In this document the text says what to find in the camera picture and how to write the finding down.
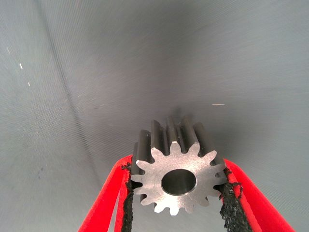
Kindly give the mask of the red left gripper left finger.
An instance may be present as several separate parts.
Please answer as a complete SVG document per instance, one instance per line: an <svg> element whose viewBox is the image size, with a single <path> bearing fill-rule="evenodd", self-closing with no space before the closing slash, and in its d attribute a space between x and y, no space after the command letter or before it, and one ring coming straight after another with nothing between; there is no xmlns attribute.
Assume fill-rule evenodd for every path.
<svg viewBox="0 0 309 232"><path fill-rule="evenodd" d="M78 231L108 231L114 209L116 209L114 231L131 231L132 219L125 209L125 203L127 203L130 194L128 184L131 163L132 155L125 156L115 163Z"/></svg>

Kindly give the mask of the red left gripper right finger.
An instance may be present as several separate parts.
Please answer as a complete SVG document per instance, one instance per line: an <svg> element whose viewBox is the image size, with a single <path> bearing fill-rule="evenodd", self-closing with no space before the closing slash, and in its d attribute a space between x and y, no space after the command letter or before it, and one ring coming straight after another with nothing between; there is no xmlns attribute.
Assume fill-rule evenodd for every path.
<svg viewBox="0 0 309 232"><path fill-rule="evenodd" d="M247 174L225 159L227 183L219 187L220 210L228 232L293 232L294 228Z"/></svg>

